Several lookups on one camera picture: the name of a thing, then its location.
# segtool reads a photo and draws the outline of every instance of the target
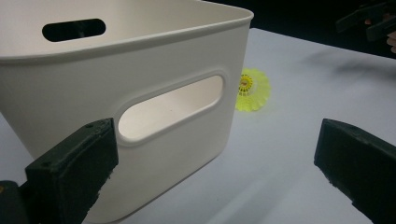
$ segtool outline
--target badminton birdie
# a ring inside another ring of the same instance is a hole
[[[240,111],[259,110],[270,97],[268,77],[258,69],[244,68],[239,82],[235,108]]]

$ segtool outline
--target white plastic bin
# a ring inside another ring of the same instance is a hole
[[[120,164],[87,219],[127,216],[224,149],[252,17],[193,0],[4,1],[1,112],[34,158],[114,118]],[[102,34],[44,36],[92,19]]]

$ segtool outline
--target tabletop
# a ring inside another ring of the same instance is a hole
[[[250,29],[244,67],[269,78],[267,104],[235,111],[209,164],[115,223],[369,224],[314,165],[323,119],[396,145],[396,62]],[[22,184],[33,159],[0,114],[1,180]]]

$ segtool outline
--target white table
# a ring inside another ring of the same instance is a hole
[[[245,67],[272,85],[258,112],[235,112],[228,146],[120,224],[369,224],[313,163],[322,119],[396,145],[396,61],[251,29]],[[0,179],[32,159],[0,117]]]

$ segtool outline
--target shuttlecock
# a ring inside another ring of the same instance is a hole
[[[254,68],[244,68],[235,108],[240,111],[259,110],[265,105],[270,94],[270,82],[264,72]]]

